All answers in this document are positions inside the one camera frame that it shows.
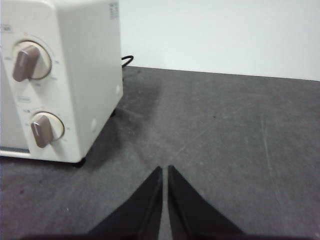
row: white toaster oven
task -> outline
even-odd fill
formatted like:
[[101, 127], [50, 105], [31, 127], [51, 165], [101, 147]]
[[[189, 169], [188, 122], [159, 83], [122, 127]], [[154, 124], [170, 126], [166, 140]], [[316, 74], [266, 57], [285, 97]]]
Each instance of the white toaster oven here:
[[86, 156], [123, 95], [118, 10], [117, 0], [1, 0], [1, 156]]

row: gray floor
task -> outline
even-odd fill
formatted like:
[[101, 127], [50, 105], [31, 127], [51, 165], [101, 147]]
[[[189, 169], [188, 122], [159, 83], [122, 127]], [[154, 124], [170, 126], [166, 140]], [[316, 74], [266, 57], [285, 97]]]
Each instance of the gray floor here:
[[124, 91], [82, 168], [1, 158], [3, 240], [85, 233], [169, 164], [247, 233], [320, 236], [320, 82], [128, 67]]

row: toaster oven foot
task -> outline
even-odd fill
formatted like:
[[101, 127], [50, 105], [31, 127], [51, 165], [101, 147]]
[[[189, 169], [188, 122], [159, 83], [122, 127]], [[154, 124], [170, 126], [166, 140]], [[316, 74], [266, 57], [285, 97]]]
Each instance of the toaster oven foot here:
[[81, 168], [86, 162], [86, 158], [82, 158], [81, 161], [79, 162], [75, 162], [75, 163], [71, 163], [71, 165], [75, 168]]
[[113, 110], [113, 112], [110, 115], [110, 118], [114, 117], [116, 115], [116, 109]]

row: white wall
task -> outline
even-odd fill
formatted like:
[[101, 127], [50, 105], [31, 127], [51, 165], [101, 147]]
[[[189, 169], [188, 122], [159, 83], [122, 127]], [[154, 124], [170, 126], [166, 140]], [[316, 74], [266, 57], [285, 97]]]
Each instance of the white wall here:
[[132, 66], [320, 81], [320, 0], [120, 0]]

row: appliance label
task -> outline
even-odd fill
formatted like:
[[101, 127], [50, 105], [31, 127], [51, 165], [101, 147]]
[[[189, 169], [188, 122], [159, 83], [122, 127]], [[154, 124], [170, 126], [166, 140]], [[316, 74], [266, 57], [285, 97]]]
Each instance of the appliance label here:
[[28, 96], [18, 96], [18, 102], [28, 104], [31, 101], [30, 101], [30, 97]]
[[119, 3], [112, 2], [109, 4], [110, 19], [117, 19], [119, 17]]

